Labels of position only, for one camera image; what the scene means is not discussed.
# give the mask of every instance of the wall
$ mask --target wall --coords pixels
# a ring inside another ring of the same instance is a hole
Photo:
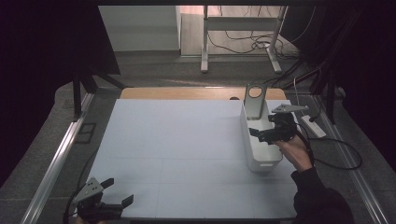
[[[99,7],[114,51],[179,50],[178,8]]]

